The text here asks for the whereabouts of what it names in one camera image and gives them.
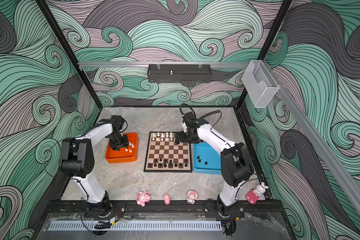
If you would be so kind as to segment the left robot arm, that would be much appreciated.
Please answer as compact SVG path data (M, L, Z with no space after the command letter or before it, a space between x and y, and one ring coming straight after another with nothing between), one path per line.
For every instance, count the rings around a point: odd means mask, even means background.
M109 195L96 178L93 169L95 158L93 147L100 140L109 139L113 151L128 149L129 141L122 134L126 124L122 116L102 119L85 133L75 138L62 140L59 170L73 180L82 191L83 200L92 209L98 209L101 216L107 216L112 209Z

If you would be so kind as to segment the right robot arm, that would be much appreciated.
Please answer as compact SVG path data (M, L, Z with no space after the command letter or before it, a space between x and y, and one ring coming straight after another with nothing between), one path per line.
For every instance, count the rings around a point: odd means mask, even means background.
M176 134L176 143L209 144L221 157L221 174L225 181L218 195L217 205L221 215L229 211L237 202L238 192L254 173L251 155L245 143L236 143L224 137L214 129L206 117L219 114L220 110L197 117L193 108L187 104L179 107L182 115L183 130Z

